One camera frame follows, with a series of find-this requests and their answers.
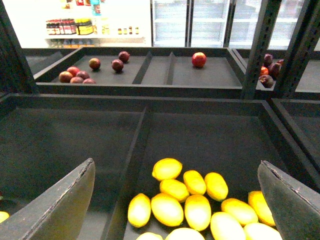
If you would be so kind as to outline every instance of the black display shelf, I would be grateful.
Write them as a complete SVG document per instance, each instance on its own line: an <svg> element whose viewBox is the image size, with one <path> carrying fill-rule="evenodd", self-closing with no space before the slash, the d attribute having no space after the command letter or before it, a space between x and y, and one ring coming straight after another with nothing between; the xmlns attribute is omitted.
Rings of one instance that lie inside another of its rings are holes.
<svg viewBox="0 0 320 240"><path fill-rule="evenodd" d="M320 192L320 175L266 101L9 94L0 117L4 211L24 207L85 159L95 161L80 240L131 240L142 232L166 237L172 228L153 217L141 229L127 222L135 194L159 192L151 173L166 157L181 161L182 172L221 173L228 196L244 201L260 189L264 160ZM216 211L219 203L210 202ZM210 231L202 233L212 240Z"/></svg>
<svg viewBox="0 0 320 240"><path fill-rule="evenodd" d="M31 72L38 78L38 72L72 53L75 48L23 48L23 54L29 64Z"/></svg>
<svg viewBox="0 0 320 240"><path fill-rule="evenodd" d="M275 112L320 173L320 101L272 99Z"/></svg>
<svg viewBox="0 0 320 240"><path fill-rule="evenodd" d="M246 69L250 50L232 49L232 51ZM286 56L285 50L268 50L267 53L273 55L273 62L276 62L276 60L284 59L284 57ZM293 95L295 99L317 100L320 98L320 81L318 78L318 75L320 74L320 51L314 51L310 56L310 59L311 60L308 62L308 65L306 66L298 87ZM257 87L262 91L259 91L258 93L263 95L259 98L266 99L268 97L271 97L272 92L275 88L276 81L277 80L275 80L272 88L265 88L262 83L258 81Z"/></svg>
<svg viewBox="0 0 320 240"><path fill-rule="evenodd" d="M121 51L128 51L130 60L119 74L111 61ZM204 68L192 66L196 52L206 54ZM94 57L101 60L98 71L89 67ZM60 83L59 73L70 66L87 71L97 84ZM84 47L41 71L35 80L43 94L239 98L244 70L229 48Z"/></svg>

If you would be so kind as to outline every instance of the store shelf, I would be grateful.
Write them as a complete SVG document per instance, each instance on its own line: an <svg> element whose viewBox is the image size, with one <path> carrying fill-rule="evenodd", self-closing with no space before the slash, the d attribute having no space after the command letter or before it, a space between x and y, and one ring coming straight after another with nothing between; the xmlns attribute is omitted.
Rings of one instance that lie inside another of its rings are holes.
<svg viewBox="0 0 320 240"><path fill-rule="evenodd" d="M46 35L45 39L141 39L144 38L142 34L88 34L88 35Z"/></svg>

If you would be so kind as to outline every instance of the yellow lemon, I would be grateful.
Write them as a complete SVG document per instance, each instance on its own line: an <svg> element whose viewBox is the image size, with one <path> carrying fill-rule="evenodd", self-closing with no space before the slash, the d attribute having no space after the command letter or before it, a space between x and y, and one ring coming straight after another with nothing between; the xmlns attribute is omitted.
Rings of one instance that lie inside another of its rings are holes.
<svg viewBox="0 0 320 240"><path fill-rule="evenodd" d="M176 179L182 170L182 163L174 158L164 158L159 160L154 166L152 177L158 181L164 179Z"/></svg>
<svg viewBox="0 0 320 240"><path fill-rule="evenodd" d="M206 192L213 200L222 202L228 195L228 186L224 178L216 172L210 172L204 177Z"/></svg>
<svg viewBox="0 0 320 240"><path fill-rule="evenodd" d="M128 208L128 221L136 228L146 225L151 215L150 199L143 193L135 196Z"/></svg>
<svg viewBox="0 0 320 240"><path fill-rule="evenodd" d="M195 170L186 171L183 174L183 181L191 194L203 195L206 193L206 183L203 177Z"/></svg>
<svg viewBox="0 0 320 240"><path fill-rule="evenodd" d="M175 179L165 179L160 182L160 192L168 194L184 203L189 197L189 192L185 184Z"/></svg>
<svg viewBox="0 0 320 240"><path fill-rule="evenodd" d="M276 225L262 191L249 192L248 203L258 215L261 223L270 227L274 227Z"/></svg>
<svg viewBox="0 0 320 240"><path fill-rule="evenodd" d="M192 229L205 230L211 219L211 207L208 199L199 194L189 196L184 204L184 215Z"/></svg>
<svg viewBox="0 0 320 240"><path fill-rule="evenodd" d="M246 240L240 223L227 212L220 211L212 215L210 230L214 240Z"/></svg>
<svg viewBox="0 0 320 240"><path fill-rule="evenodd" d="M243 229L246 240L282 240L277 230L263 223L250 223Z"/></svg>
<svg viewBox="0 0 320 240"><path fill-rule="evenodd" d="M184 220L184 210L177 199L159 193L151 199L151 209L155 218L169 227L177 227Z"/></svg>
<svg viewBox="0 0 320 240"><path fill-rule="evenodd" d="M163 240L163 238L158 234L152 232L145 232L141 234L136 240Z"/></svg>
<svg viewBox="0 0 320 240"><path fill-rule="evenodd" d="M0 211L0 223L7 220L10 217L9 213L5 211Z"/></svg>
<svg viewBox="0 0 320 240"><path fill-rule="evenodd" d="M242 226L258 222L255 210L249 204L235 198L224 200L221 203L221 210L231 214Z"/></svg>
<svg viewBox="0 0 320 240"><path fill-rule="evenodd" d="M173 230L165 240L205 240L205 238L196 230L182 227Z"/></svg>

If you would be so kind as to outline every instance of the apple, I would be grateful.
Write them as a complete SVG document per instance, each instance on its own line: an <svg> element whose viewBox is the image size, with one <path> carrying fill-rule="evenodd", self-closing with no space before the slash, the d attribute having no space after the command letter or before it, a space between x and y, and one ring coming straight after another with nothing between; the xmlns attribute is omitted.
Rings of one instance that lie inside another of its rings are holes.
<svg viewBox="0 0 320 240"><path fill-rule="evenodd" d="M80 69L77 68L76 66L71 66L66 71L71 73L72 76L75 77L77 75L77 73L80 72Z"/></svg>
<svg viewBox="0 0 320 240"><path fill-rule="evenodd" d="M196 52L192 56L192 64L196 68L203 68L206 64L207 57L203 52Z"/></svg>
<svg viewBox="0 0 320 240"><path fill-rule="evenodd" d="M130 54L127 51L121 51L118 57L123 63L126 64L130 58Z"/></svg>
<svg viewBox="0 0 320 240"><path fill-rule="evenodd" d="M70 80L71 84L82 84L83 82L84 82L84 79L79 76L75 76L75 77L71 78L71 80Z"/></svg>
<svg viewBox="0 0 320 240"><path fill-rule="evenodd" d="M111 67L113 68L113 70L115 70L117 73L120 73L122 71L122 69L124 68L124 63L119 60L113 60L111 63Z"/></svg>
<svg viewBox="0 0 320 240"><path fill-rule="evenodd" d="M80 71L76 74L76 77L80 77L82 78L83 80L86 80L86 79L89 79L90 76L89 74L86 72L86 71Z"/></svg>
<svg viewBox="0 0 320 240"><path fill-rule="evenodd" d="M70 80L73 78L74 76L68 72L68 71L63 71L59 74L59 80L61 83L70 83Z"/></svg>
<svg viewBox="0 0 320 240"><path fill-rule="evenodd" d="M101 66L101 62L98 58L91 58L89 61L89 67L93 70L98 70Z"/></svg>
<svg viewBox="0 0 320 240"><path fill-rule="evenodd" d="M96 84L96 81L91 78L87 78L83 81L83 84Z"/></svg>

